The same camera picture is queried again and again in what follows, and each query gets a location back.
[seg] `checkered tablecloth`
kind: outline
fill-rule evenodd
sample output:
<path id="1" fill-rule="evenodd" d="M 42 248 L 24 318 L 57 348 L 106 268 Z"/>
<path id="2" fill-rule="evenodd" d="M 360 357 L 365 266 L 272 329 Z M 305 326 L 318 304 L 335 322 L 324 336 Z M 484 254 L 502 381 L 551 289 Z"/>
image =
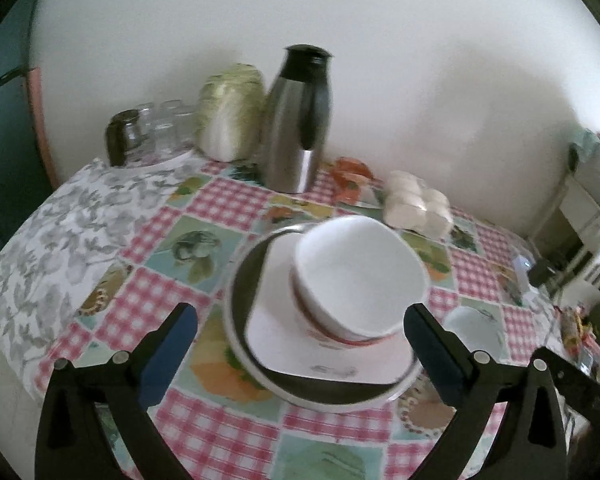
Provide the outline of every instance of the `checkered tablecloth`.
<path id="1" fill-rule="evenodd" d="M 230 267 L 249 243 L 279 226 L 359 214 L 360 209 L 333 203 L 334 183 L 325 171 L 309 192 L 285 196 L 249 180 L 240 168 L 210 161 L 185 188 L 120 252 L 118 264 L 128 269 L 124 279 L 115 287 L 101 282 L 101 293 L 95 291 L 94 297 L 107 301 L 97 308 L 83 306 L 42 359 L 34 376 L 40 394 L 55 359 L 91 365 L 117 350 L 130 351 L 185 301 L 196 307 L 200 328 L 150 416 L 193 478 L 408 478 L 436 440 L 403 424 L 400 399 L 339 415 L 289 405 L 247 375 L 222 328 L 218 303 Z M 525 365 L 544 340 L 539 332 L 546 324 L 512 296 L 509 237 L 457 208 L 453 214 L 456 228 L 444 242 L 400 233 L 429 271 L 428 307 L 439 322 L 461 304 L 487 310 L 505 336 L 503 359 Z M 176 257 L 183 240 L 195 257 Z M 480 442 L 483 455 L 504 409 L 503 404 L 494 407 Z M 140 478 L 115 429 L 106 432 L 116 443 L 121 468 Z"/>

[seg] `screw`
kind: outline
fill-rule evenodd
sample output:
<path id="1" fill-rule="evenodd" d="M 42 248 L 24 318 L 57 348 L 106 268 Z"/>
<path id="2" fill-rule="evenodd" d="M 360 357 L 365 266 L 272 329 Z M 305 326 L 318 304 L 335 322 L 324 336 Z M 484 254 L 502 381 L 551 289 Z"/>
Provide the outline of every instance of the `screw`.
<path id="1" fill-rule="evenodd" d="M 485 365 L 489 361 L 491 361 L 491 357 L 489 357 L 489 354 L 487 354 L 487 352 L 483 352 L 482 350 L 478 350 L 474 354 L 474 359 L 475 362 L 480 363 L 481 365 Z"/>
<path id="2" fill-rule="evenodd" d="M 534 359 L 534 368 L 544 372 L 546 370 L 546 363 L 542 359 Z"/>
<path id="3" fill-rule="evenodd" d="M 56 362 L 54 362 L 54 368 L 56 370 L 62 370 L 68 364 L 69 364 L 69 361 L 67 359 L 65 359 L 64 357 L 61 357 L 59 359 L 56 359 Z"/>
<path id="4" fill-rule="evenodd" d="M 129 352 L 121 350 L 113 354 L 112 361 L 114 364 L 121 365 L 129 361 Z"/>

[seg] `stainless steel bowl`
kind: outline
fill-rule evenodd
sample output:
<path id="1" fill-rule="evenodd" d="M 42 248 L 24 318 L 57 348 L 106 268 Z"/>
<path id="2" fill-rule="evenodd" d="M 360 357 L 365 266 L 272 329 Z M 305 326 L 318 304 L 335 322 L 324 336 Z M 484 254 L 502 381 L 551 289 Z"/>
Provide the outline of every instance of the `stainless steel bowl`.
<path id="1" fill-rule="evenodd" d="M 283 227 L 256 241 L 236 263 L 222 304 L 224 330 L 229 344 L 244 368 L 277 396 L 292 404 L 319 412 L 345 413 L 376 408 L 394 400 L 416 380 L 422 366 L 414 359 L 407 373 L 393 384 L 360 384 L 307 379 L 263 367 L 251 354 L 245 330 L 267 248 L 273 239 L 287 233 L 304 233 L 315 223 Z"/>

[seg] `white tray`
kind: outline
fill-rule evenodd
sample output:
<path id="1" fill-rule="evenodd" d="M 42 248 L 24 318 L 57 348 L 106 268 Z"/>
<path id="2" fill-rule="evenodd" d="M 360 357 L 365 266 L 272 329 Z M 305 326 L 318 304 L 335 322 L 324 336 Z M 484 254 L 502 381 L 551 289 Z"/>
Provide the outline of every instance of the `white tray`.
<path id="1" fill-rule="evenodd" d="M 375 345 L 344 348 L 324 342 L 296 308 L 289 275 L 301 236 L 280 236 L 267 250 L 246 327 L 247 345 L 254 357 L 265 368 L 283 374 L 349 383 L 395 383 L 413 363 L 413 351 L 403 333 Z"/>

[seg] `white wall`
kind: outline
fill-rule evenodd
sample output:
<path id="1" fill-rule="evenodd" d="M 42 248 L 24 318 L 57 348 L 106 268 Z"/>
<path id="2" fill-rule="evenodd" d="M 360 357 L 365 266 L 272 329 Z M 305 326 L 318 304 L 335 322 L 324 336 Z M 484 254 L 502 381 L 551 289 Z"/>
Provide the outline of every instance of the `white wall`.
<path id="1" fill-rule="evenodd" d="M 109 117 L 195 102 L 235 61 L 267 83 L 283 47 L 334 54 L 328 151 L 401 168 L 517 232 L 558 182 L 566 132 L 600 129 L 600 28 L 580 0 L 40 0 L 52 155 L 104 155 Z"/>

